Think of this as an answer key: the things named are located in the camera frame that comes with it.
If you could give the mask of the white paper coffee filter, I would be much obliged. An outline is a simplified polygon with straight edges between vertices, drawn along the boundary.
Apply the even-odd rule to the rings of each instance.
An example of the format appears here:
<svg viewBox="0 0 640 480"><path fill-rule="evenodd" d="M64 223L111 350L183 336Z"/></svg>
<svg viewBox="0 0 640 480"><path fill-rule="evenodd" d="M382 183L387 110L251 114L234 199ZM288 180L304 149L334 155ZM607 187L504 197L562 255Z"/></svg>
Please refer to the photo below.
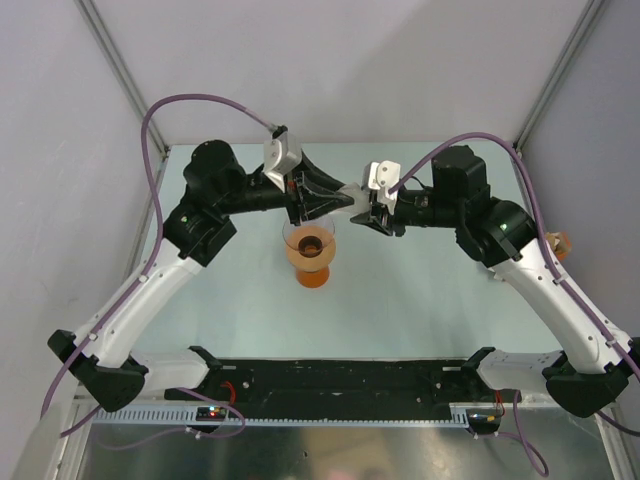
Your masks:
<svg viewBox="0 0 640 480"><path fill-rule="evenodd" d="M358 183L345 184L337 190L336 194L340 200L349 199L351 203L336 209L335 213L352 218L370 211L369 193L363 190Z"/></svg>

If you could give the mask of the clear glass dripper cone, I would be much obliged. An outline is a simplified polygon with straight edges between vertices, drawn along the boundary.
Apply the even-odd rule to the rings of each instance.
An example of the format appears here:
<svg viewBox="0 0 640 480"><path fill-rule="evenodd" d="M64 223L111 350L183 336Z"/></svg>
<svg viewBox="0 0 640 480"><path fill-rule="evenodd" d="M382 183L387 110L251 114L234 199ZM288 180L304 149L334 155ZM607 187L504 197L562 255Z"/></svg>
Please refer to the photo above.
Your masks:
<svg viewBox="0 0 640 480"><path fill-rule="evenodd" d="M335 224L330 216L303 221L300 225L285 223L282 237L286 248L304 259L317 259L328 254L334 245Z"/></svg>

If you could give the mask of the orange glass carafe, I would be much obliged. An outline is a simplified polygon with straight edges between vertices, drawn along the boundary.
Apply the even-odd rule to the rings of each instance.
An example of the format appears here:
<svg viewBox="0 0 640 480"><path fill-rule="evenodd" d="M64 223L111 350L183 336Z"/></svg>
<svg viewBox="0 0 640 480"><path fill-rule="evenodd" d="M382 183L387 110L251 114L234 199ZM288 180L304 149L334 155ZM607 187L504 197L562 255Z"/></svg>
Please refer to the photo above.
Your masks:
<svg viewBox="0 0 640 480"><path fill-rule="evenodd" d="M329 276L330 269L328 267L313 272L303 270L296 271L296 280L298 283L310 289L322 287L328 281Z"/></svg>

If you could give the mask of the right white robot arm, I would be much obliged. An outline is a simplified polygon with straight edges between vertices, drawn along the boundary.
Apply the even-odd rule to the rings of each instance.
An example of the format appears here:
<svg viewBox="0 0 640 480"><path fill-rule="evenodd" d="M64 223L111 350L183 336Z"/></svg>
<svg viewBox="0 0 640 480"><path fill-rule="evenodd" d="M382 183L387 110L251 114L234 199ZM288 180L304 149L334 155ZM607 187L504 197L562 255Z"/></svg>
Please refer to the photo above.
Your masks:
<svg viewBox="0 0 640 480"><path fill-rule="evenodd" d="M431 171L432 186L393 192L399 164L370 163L362 182L368 204L353 222L387 236L409 226L453 229L457 245L513 287L561 346L539 354L482 348L464 365L464 393L476 401L504 389L547 394L581 418L614 402L639 365L638 339L584 298L520 205L492 196L486 164L471 148L445 149Z"/></svg>

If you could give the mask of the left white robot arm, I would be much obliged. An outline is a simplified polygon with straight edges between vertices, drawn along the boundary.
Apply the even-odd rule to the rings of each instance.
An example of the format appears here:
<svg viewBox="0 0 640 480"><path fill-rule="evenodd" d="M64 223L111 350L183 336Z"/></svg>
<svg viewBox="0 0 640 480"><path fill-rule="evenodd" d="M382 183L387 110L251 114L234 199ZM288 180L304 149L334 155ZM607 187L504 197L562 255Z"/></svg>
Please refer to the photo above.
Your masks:
<svg viewBox="0 0 640 480"><path fill-rule="evenodd" d="M288 136L267 141L263 165L248 174L221 140L198 145L186 189L161 225L150 257L93 321L55 331L49 348L106 412L139 394L186 388L201 399L221 389L220 363L204 348L143 355L132 348L152 319L206 268L236 232L234 214L283 208L294 225L354 205L343 183L315 167Z"/></svg>

